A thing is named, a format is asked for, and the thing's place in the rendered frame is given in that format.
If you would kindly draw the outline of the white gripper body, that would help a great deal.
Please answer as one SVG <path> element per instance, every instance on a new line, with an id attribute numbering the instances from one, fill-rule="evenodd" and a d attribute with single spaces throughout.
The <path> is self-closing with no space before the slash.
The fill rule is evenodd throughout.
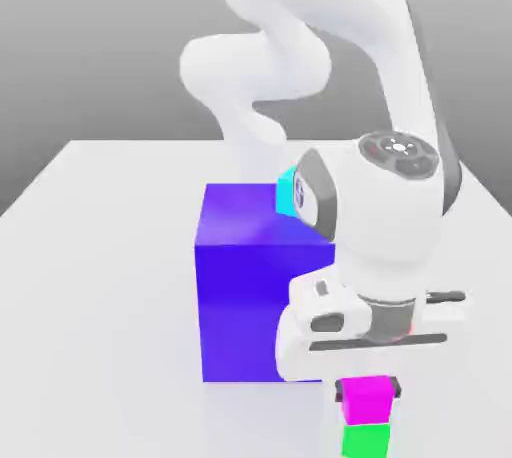
<path id="1" fill-rule="evenodd" d="M 277 329 L 276 367 L 287 382 L 390 375 L 406 353 L 434 350 L 447 341 L 445 332 L 430 332 L 413 333 L 390 343 L 374 343 L 346 336 L 345 318 L 340 312 L 301 322 L 288 306 Z"/>

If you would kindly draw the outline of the small cyan cube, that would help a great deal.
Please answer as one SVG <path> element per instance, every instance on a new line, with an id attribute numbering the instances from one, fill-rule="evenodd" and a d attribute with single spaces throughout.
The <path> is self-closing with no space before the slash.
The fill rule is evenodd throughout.
<path id="1" fill-rule="evenodd" d="M 295 167 L 286 170 L 277 180 L 275 190 L 275 209 L 278 214 L 297 218 L 294 207 Z"/>

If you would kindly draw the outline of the small green cube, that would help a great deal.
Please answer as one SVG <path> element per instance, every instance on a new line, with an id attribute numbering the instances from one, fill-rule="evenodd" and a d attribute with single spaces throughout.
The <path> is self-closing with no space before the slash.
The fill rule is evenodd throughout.
<path id="1" fill-rule="evenodd" d="M 341 454 L 344 458 L 387 458 L 389 424 L 346 425 Z"/>

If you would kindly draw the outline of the small magenta cube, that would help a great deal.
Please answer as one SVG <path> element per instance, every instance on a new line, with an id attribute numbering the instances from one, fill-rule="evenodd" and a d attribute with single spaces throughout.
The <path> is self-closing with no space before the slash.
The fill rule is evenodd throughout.
<path id="1" fill-rule="evenodd" d="M 389 422 L 395 398 L 390 376 L 342 378 L 341 394 L 342 412 L 348 425 Z"/>

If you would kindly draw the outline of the large blue box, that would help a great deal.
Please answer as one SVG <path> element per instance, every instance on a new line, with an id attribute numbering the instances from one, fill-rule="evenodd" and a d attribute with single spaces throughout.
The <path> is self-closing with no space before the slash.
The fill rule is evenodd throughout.
<path id="1" fill-rule="evenodd" d="M 272 184 L 207 184 L 194 253 L 202 377 L 275 383 L 290 281 L 329 266 L 335 246 L 275 209 Z"/>

